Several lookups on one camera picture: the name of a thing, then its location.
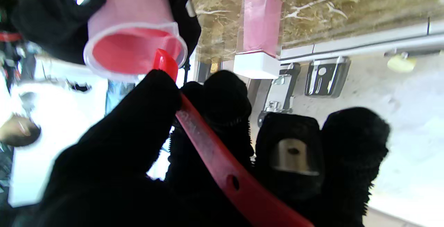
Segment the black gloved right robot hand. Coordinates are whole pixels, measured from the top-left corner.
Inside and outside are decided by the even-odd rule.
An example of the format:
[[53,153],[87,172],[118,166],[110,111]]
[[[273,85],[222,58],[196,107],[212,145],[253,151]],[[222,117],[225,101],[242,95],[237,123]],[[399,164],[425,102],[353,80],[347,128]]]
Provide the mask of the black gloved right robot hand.
[[[59,60],[85,65],[87,22],[106,0],[21,0],[11,13],[11,22],[21,35]],[[194,14],[192,0],[169,0],[172,15],[190,55],[198,44],[202,28]]]

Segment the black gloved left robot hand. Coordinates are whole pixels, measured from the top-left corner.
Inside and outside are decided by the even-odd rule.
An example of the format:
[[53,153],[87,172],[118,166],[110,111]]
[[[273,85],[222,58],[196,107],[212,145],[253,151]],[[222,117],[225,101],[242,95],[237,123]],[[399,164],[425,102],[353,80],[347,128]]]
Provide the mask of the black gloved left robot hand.
[[362,227],[390,126],[365,107],[268,114],[250,137],[246,84],[227,70],[178,88],[153,70],[59,154],[29,227],[250,227],[176,121],[181,94],[264,187],[316,227]]

